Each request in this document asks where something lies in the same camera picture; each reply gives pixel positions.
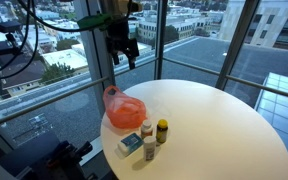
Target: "table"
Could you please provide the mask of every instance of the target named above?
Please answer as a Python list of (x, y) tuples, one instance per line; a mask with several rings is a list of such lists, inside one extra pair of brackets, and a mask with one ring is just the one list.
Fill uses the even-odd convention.
[(182, 80), (157, 80), (125, 91), (143, 101), (148, 119), (169, 123), (167, 141), (154, 160), (143, 148), (122, 158), (117, 143), (139, 129), (101, 125), (105, 157), (121, 179), (288, 180), (288, 152), (271, 125), (254, 109), (223, 91)]

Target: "plastic bag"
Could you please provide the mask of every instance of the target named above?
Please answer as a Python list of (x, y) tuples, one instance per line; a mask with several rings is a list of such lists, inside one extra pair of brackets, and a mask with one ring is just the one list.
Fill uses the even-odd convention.
[(139, 99), (127, 96), (116, 86), (109, 86), (103, 94), (105, 111), (113, 126), (133, 129), (141, 126), (146, 119), (146, 107)]

